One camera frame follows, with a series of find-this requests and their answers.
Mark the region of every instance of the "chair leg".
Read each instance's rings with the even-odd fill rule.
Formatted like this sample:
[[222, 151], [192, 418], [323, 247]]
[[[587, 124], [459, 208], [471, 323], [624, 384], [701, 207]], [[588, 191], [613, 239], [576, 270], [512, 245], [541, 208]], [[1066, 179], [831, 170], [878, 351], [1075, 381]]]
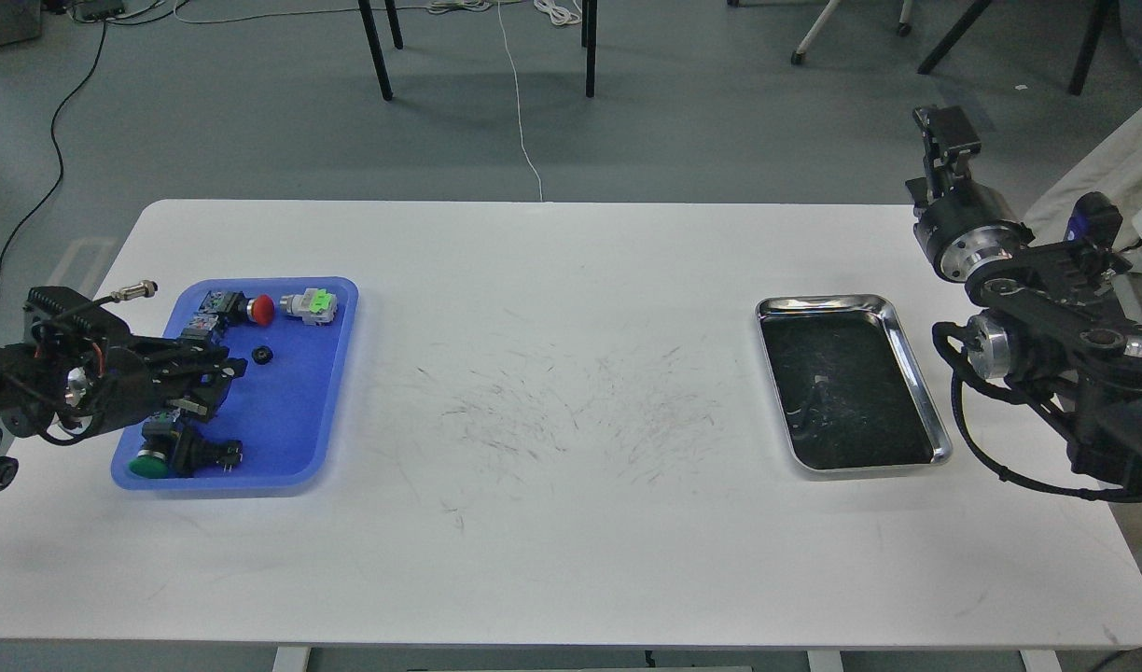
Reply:
[[579, 17], [579, 46], [588, 47], [588, 21], [592, 16], [592, 3], [589, 0], [584, 0], [584, 16]]
[[911, 5], [915, 0], [903, 0], [903, 11], [899, 14], [899, 30], [894, 32], [900, 35], [900, 38], [907, 38], [911, 34]]
[[401, 42], [401, 22], [396, 21], [396, 0], [385, 0], [385, 9], [388, 13], [388, 30], [393, 33], [393, 47], [404, 49], [405, 43]]
[[811, 30], [807, 31], [803, 41], [798, 43], [798, 47], [791, 54], [791, 64], [798, 65], [803, 62], [803, 56], [807, 53], [807, 48], [811, 47], [815, 35], [818, 35], [819, 31], [821, 31], [823, 25], [827, 24], [828, 18], [833, 16], [833, 13], [836, 11], [836, 7], [839, 6], [839, 3], [841, 0], [828, 0], [828, 5], [823, 5], [823, 10], [819, 14], [819, 18], [815, 18], [815, 23], [811, 26]]
[[1078, 64], [1073, 67], [1073, 79], [1069, 81], [1069, 93], [1081, 95], [1081, 89], [1086, 86], [1086, 75], [1089, 74], [1089, 65], [1093, 63], [1094, 51], [1097, 49], [1097, 38], [1101, 38], [1101, 29], [1105, 24], [1105, 14], [1113, 5], [1113, 0], [1097, 0], [1094, 3], [1093, 13], [1089, 14], [1089, 27], [1086, 30], [1086, 38], [1081, 42], [1081, 51], [1078, 51]]
[[596, 0], [584, 0], [584, 13], [588, 14], [588, 86], [589, 98], [596, 97]]
[[385, 67], [385, 55], [380, 51], [380, 38], [376, 35], [376, 21], [371, 17], [370, 1], [359, 0], [359, 5], [363, 31], [368, 34], [368, 48], [371, 49], [371, 63], [376, 66], [376, 80], [380, 82], [380, 95], [384, 95], [385, 101], [392, 101], [393, 89], [388, 86], [388, 69]]
[[965, 13], [962, 14], [962, 17], [956, 19], [956, 24], [951, 26], [948, 34], [943, 35], [941, 43], [938, 43], [936, 48], [928, 54], [928, 57], [924, 58], [924, 63], [920, 64], [918, 73], [927, 74], [932, 72], [932, 70], [941, 63], [941, 58], [948, 55], [948, 50], [954, 47], [954, 43], [960, 39], [960, 35], [965, 34], [968, 26], [973, 25], [976, 17], [980, 17], [981, 13], [984, 13], [986, 8], [989, 8], [989, 6], [990, 0], [973, 0], [973, 3], [968, 6], [968, 9], [965, 9]]

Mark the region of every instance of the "white table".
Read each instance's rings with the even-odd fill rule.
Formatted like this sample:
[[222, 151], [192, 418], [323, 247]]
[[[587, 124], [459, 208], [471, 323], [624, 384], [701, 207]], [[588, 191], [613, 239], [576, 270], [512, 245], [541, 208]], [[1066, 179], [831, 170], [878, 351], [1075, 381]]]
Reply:
[[[329, 458], [293, 496], [112, 483], [118, 435], [18, 441], [0, 638], [786, 648], [1142, 646], [1108, 507], [950, 463], [793, 466], [766, 297], [894, 302], [950, 434], [939, 281], [895, 206], [164, 201], [105, 287], [158, 334], [207, 278], [361, 289]], [[976, 439], [1061, 483], [1062, 442], [968, 395]]]

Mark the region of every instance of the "black chair leg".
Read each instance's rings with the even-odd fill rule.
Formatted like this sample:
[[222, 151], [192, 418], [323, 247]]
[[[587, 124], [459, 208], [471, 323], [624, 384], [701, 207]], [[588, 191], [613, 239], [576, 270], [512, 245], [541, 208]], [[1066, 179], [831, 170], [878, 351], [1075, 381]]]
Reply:
[[588, 97], [596, 97], [596, 0], [584, 0], [584, 21], [588, 24]]
[[965, 13], [962, 14], [962, 17], [956, 19], [956, 24], [951, 26], [948, 34], [943, 35], [941, 43], [938, 43], [936, 48], [928, 54], [928, 57], [924, 58], [924, 63], [920, 64], [918, 73], [927, 74], [932, 72], [932, 70], [941, 62], [941, 58], [948, 55], [948, 50], [954, 47], [954, 43], [960, 39], [960, 35], [965, 34], [968, 26], [973, 25], [976, 17], [980, 17], [981, 13], [984, 13], [986, 8], [989, 8], [990, 1], [991, 0], [973, 0], [973, 3], [968, 6], [968, 9], [965, 9]]
[[1094, 3], [1086, 38], [1081, 42], [1081, 51], [1078, 51], [1078, 64], [1073, 69], [1073, 79], [1069, 81], [1070, 94], [1081, 95], [1081, 89], [1086, 86], [1086, 75], [1089, 74], [1089, 65], [1093, 63], [1093, 55], [1097, 49], [1097, 38], [1101, 38], [1105, 14], [1109, 13], [1111, 6], [1113, 6], [1113, 0], [1097, 0]]
[[370, 1], [359, 0], [359, 5], [363, 31], [368, 34], [368, 48], [371, 49], [371, 63], [376, 66], [376, 80], [380, 82], [380, 95], [384, 95], [385, 101], [392, 101], [393, 89], [388, 86], [388, 69], [385, 67], [385, 56], [380, 51], [380, 38], [376, 35], [376, 21], [371, 17]]
[[388, 30], [393, 33], [393, 47], [404, 49], [405, 43], [401, 42], [401, 22], [396, 21], [396, 0], [385, 0], [385, 9], [388, 13]]

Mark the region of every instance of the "white cloth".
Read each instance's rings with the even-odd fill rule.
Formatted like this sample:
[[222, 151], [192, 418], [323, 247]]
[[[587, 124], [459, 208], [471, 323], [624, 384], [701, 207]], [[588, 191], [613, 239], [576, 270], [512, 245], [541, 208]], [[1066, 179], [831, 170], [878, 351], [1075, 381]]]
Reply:
[[1123, 213], [1113, 246], [1137, 241], [1129, 221], [1142, 208], [1142, 107], [1028, 209], [1023, 221], [1036, 232], [1036, 243], [1060, 241], [1073, 203], [1088, 191], [1103, 192]]

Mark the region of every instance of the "black cable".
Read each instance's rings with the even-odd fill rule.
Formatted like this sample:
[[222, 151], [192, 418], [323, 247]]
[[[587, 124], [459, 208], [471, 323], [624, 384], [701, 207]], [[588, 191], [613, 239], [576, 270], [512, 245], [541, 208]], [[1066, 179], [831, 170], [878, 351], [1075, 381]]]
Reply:
[[[174, 9], [180, 9], [182, 6], [178, 5]], [[210, 18], [210, 21], [194, 21], [194, 18], [180, 18], [177, 17], [179, 22], [191, 25], [218, 25], [218, 24], [234, 24], [239, 22], [250, 22], [252, 18], [271, 18], [271, 17], [305, 17], [309, 14], [341, 14], [341, 13], [357, 13], [359, 8], [341, 8], [341, 9], [304, 9], [299, 13], [267, 13], [267, 14], [254, 14], [251, 17], [234, 17], [234, 18]]]
[[1129, 253], [1131, 250], [1139, 250], [1140, 247], [1142, 247], [1142, 238], [1139, 241], [1131, 243], [1131, 246], [1123, 247], [1121, 250], [1115, 251], [1113, 254], [1121, 255], [1124, 253]]
[[156, 9], [160, 5], [161, 3], [159, 1], [158, 2], [153, 2], [152, 5], [148, 5], [147, 8], [142, 8], [138, 13], [128, 14], [128, 16], [122, 17], [122, 18], [111, 18], [110, 21], [113, 23], [115, 21], [124, 21], [124, 18], [142, 17], [142, 16], [145, 16], [145, 14], [147, 14], [150, 11], [153, 11], [153, 9]]
[[1105, 658], [1097, 661], [1097, 664], [1095, 664], [1093, 667], [1091, 667], [1089, 672], [1101, 672], [1101, 671], [1103, 671], [1105, 667], [1109, 667], [1109, 664], [1113, 663], [1116, 659], [1121, 658], [1123, 654], [1126, 654], [1126, 651], [1125, 650], [1116, 650], [1113, 654], [1110, 654], [1110, 655], [1105, 656]]
[[53, 318], [46, 319], [45, 322], [41, 322], [41, 325], [56, 323], [59, 322], [59, 320], [72, 318], [72, 315], [75, 315], [78, 313], [86, 312], [89, 311], [90, 309], [96, 309], [102, 305], [106, 305], [106, 303], [119, 303], [119, 302], [120, 302], [119, 298], [111, 297], [111, 295], [107, 294], [105, 295], [105, 297], [95, 298], [94, 302], [80, 303], [79, 305], [67, 311], [58, 312], [55, 315], [53, 315]]
[[1088, 672], [1101, 672], [1105, 667], [1109, 667], [1109, 664], [1113, 663], [1116, 659], [1123, 658], [1123, 656], [1131, 654], [1131, 651], [1133, 650], [1142, 650], [1142, 649], [1133, 648], [1126, 650], [1116, 650], [1112, 654], [1105, 656], [1105, 658], [1097, 661], [1097, 664], [1091, 667]]
[[98, 429], [99, 426], [103, 425], [102, 414], [95, 414], [89, 416], [89, 424], [86, 425], [86, 429], [82, 430], [81, 433], [74, 434], [69, 439], [61, 439], [58, 437], [49, 434], [48, 429], [46, 426], [48, 422], [40, 421], [39, 417], [33, 415], [33, 410], [31, 410], [29, 407], [24, 406], [21, 407], [19, 409], [21, 413], [24, 414], [24, 417], [29, 418], [29, 424], [31, 424], [33, 429], [37, 430], [37, 435], [43, 439], [46, 442], [53, 443], [53, 446], [77, 446], [78, 443], [85, 441], [86, 439], [89, 439], [90, 437], [98, 434]]
[[24, 218], [19, 221], [19, 224], [17, 224], [15, 229], [11, 230], [11, 235], [8, 235], [8, 241], [2, 245], [2, 250], [0, 250], [0, 290], [2, 289], [2, 263], [3, 259], [7, 258], [8, 256], [8, 248], [11, 247], [11, 242], [15, 241], [16, 235], [19, 233], [19, 230], [23, 229], [25, 222], [29, 222], [29, 218], [33, 217], [33, 214], [37, 214], [37, 210], [41, 209], [41, 206], [48, 202], [49, 198], [53, 195], [53, 192], [55, 192], [56, 187], [61, 186], [61, 182], [64, 181], [64, 157], [61, 155], [61, 145], [58, 145], [58, 142], [56, 141], [56, 120], [61, 115], [61, 110], [64, 110], [64, 106], [66, 105], [66, 103], [69, 103], [69, 99], [73, 98], [73, 95], [79, 93], [82, 86], [86, 86], [86, 82], [89, 81], [89, 78], [93, 77], [95, 71], [98, 69], [98, 58], [102, 57], [103, 55], [103, 43], [105, 42], [106, 42], [106, 22], [103, 23], [103, 33], [100, 38], [98, 38], [98, 50], [95, 51], [95, 62], [90, 64], [89, 72], [86, 73], [86, 77], [81, 78], [81, 81], [78, 82], [78, 86], [75, 86], [75, 88], [73, 88], [73, 90], [71, 90], [71, 93], [69, 93], [69, 95], [64, 97], [64, 101], [61, 101], [61, 104], [56, 106], [56, 111], [53, 112], [53, 119], [49, 122], [49, 138], [53, 141], [53, 149], [56, 150], [56, 162], [58, 162], [58, 174], [56, 175], [56, 182], [53, 183], [53, 186], [49, 187], [49, 191], [47, 192], [47, 194], [45, 194], [43, 199], [41, 199], [41, 201], [39, 201], [37, 206], [33, 206], [33, 209], [30, 209], [29, 214], [26, 214], [26, 216], [24, 216]]
[[1093, 490], [1088, 488], [1062, 488], [1061, 486], [1045, 483], [1045, 481], [1038, 481], [1036, 478], [1011, 471], [1011, 469], [1007, 469], [1006, 465], [1003, 465], [991, 458], [991, 456], [986, 455], [986, 451], [982, 450], [981, 447], [973, 441], [971, 434], [968, 434], [968, 424], [965, 422], [965, 400], [963, 391], [963, 379], [960, 379], [958, 375], [954, 374], [954, 377], [951, 377], [951, 417], [954, 417], [956, 429], [960, 431], [962, 438], [965, 439], [965, 446], [968, 446], [968, 450], [971, 450], [973, 456], [978, 458], [978, 462], [984, 464], [986, 469], [992, 471], [995, 475], [998, 477], [998, 480], [1011, 481], [1015, 486], [1020, 486], [1020, 488], [1036, 490], [1037, 493], [1079, 497], [1087, 502], [1142, 503], [1142, 491], [1133, 493], [1126, 488]]
[[[191, 1], [191, 0], [180, 0], [180, 2], [177, 3], [177, 8], [178, 9], [184, 8], [184, 6], [186, 6], [186, 3], [188, 1]], [[146, 25], [146, 24], [154, 24], [154, 23], [161, 21], [162, 18], [168, 18], [170, 16], [174, 16], [174, 11], [171, 11], [171, 9], [169, 9], [169, 11], [167, 11], [164, 14], [161, 14], [159, 17], [145, 18], [145, 21], [142, 21], [142, 22], [123, 23], [122, 21], [111, 21], [110, 24], [111, 25], [124, 25], [124, 26]]]
[[1014, 390], [992, 385], [973, 370], [973, 365], [965, 357], [964, 350], [956, 350], [948, 338], [955, 338], [963, 344], [968, 344], [973, 339], [973, 330], [967, 327], [958, 327], [952, 322], [938, 322], [932, 325], [932, 343], [935, 345], [938, 355], [946, 361], [954, 370], [956, 377], [964, 379], [978, 394], [984, 394], [992, 400], [1006, 401], [1008, 405], [1026, 405], [1028, 401], [1023, 395]]

